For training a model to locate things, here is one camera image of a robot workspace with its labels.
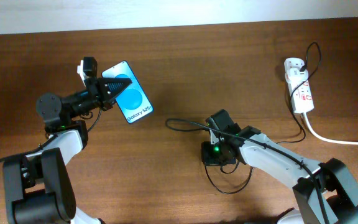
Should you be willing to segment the blue Galaxy smartphone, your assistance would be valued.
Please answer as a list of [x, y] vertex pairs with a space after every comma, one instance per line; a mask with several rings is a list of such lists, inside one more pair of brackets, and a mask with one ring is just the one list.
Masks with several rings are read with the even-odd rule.
[[153, 112], [153, 106], [138, 79], [126, 61], [122, 61], [102, 73], [103, 78], [130, 78], [131, 84], [116, 98], [116, 102], [129, 124], [135, 123]]

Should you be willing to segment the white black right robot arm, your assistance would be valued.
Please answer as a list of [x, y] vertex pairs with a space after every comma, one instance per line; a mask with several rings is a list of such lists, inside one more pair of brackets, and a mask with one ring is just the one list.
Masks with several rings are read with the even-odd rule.
[[358, 183], [342, 161], [305, 158], [252, 126], [205, 128], [211, 137], [201, 147], [206, 167], [237, 161], [264, 171], [293, 191], [298, 207], [279, 223], [358, 223]]

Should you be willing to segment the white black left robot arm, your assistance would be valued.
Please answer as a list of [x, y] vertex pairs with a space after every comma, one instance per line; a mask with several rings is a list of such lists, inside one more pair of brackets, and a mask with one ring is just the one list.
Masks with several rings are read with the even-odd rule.
[[86, 123], [77, 117], [112, 108], [130, 78], [85, 80], [85, 90], [67, 97], [45, 93], [36, 102], [48, 140], [37, 149], [4, 161], [2, 172], [9, 223], [102, 223], [80, 210], [66, 165], [88, 142]]

